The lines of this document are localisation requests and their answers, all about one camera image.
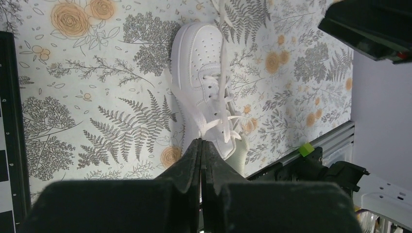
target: black frame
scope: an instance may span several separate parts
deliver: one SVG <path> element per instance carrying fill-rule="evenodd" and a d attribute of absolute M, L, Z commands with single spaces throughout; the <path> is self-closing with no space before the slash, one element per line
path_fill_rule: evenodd
<path fill-rule="evenodd" d="M 16 229 L 31 207 L 23 115 L 12 33 L 0 32 L 0 97 Z"/>

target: tablecloth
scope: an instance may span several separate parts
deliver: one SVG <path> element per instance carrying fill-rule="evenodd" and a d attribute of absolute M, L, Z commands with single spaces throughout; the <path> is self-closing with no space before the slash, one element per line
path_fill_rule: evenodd
<path fill-rule="evenodd" d="M 227 0 L 246 175 L 350 118 L 352 50 L 317 29 L 330 0 Z M 179 27 L 217 24 L 209 0 L 1 0 L 16 42 L 32 200 L 51 182 L 151 179 L 185 126 L 162 71 Z"/>

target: black strip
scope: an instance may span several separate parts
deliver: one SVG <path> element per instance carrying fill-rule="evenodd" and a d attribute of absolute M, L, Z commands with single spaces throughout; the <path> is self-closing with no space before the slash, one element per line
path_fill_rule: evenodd
<path fill-rule="evenodd" d="M 8 181 L 9 173 L 7 172 L 6 151 L 0 150 L 0 182 Z"/>
<path fill-rule="evenodd" d="M 14 220 L 16 226 L 19 226 L 31 204 L 16 51 L 11 33 L 0 32 L 0 64 L 1 111 L 13 194 Z"/>
<path fill-rule="evenodd" d="M 13 211 L 0 213 L 0 228 L 3 233 L 14 233 Z"/>

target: table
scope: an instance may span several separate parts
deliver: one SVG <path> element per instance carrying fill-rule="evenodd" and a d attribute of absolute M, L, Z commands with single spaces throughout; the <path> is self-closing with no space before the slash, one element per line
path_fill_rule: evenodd
<path fill-rule="evenodd" d="M 317 29 L 329 0 L 231 0 L 224 27 L 246 176 L 350 118 L 352 50 Z M 5 0 L 16 36 L 34 201 L 51 182 L 151 179 L 181 157 L 184 125 L 162 71 L 208 0 Z"/>

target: floral tablecloth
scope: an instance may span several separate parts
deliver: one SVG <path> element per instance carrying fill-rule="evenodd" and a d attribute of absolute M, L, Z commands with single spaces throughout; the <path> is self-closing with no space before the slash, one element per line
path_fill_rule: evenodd
<path fill-rule="evenodd" d="M 346 122 L 352 50 L 319 31 L 330 0 L 227 0 L 246 175 Z M 16 36 L 32 199 L 54 181 L 150 179 L 181 157 L 162 71 L 179 27 L 216 23 L 208 0 L 0 0 Z"/>

